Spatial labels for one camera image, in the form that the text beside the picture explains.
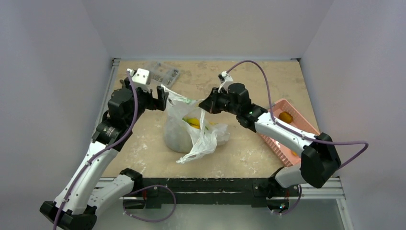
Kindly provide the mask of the white plastic bag lemon print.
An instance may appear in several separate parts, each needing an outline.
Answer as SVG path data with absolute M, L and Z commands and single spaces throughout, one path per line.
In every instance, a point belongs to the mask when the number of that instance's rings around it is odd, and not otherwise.
M 202 99 L 190 99 L 180 95 L 163 84 L 169 93 L 166 105 L 166 122 L 164 124 L 163 139 L 166 146 L 176 152 L 184 154 L 176 163 L 200 159 L 215 152 L 218 146 L 229 141 L 228 125 L 210 122 L 206 111 L 199 107 Z M 201 129 L 195 129 L 183 121 L 184 117 L 200 120 Z

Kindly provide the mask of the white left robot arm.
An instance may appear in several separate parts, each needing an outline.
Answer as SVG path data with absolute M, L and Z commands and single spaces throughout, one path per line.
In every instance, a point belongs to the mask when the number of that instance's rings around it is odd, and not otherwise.
M 149 84 L 138 82 L 135 77 L 126 78 L 121 88 L 112 92 L 74 176 L 53 201 L 45 201 L 40 207 L 40 212 L 53 223 L 53 229 L 91 230 L 98 217 L 120 197 L 142 192 L 142 174 L 129 168 L 101 190 L 95 192 L 94 188 L 132 135 L 144 111 L 165 110 L 169 94 L 162 86 L 157 86 L 157 93 L 154 98 Z

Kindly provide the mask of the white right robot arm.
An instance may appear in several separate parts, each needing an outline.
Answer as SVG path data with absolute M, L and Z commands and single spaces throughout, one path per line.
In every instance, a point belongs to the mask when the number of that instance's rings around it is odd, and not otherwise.
M 305 132 L 273 117 L 272 112 L 252 103 L 244 84 L 232 83 L 226 90 L 214 87 L 199 107 L 211 114 L 231 113 L 242 127 L 270 137 L 297 154 L 299 165 L 282 167 L 270 177 L 269 189 L 275 195 L 296 184 L 321 188 L 341 166 L 329 135 Z

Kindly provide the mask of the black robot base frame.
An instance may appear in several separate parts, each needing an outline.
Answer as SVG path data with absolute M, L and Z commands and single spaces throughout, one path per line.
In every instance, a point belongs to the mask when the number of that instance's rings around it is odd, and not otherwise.
M 291 197 L 299 196 L 292 185 L 280 188 L 269 178 L 145 178 L 143 192 L 125 195 L 127 209 L 161 208 L 163 204 L 250 205 L 287 210 Z

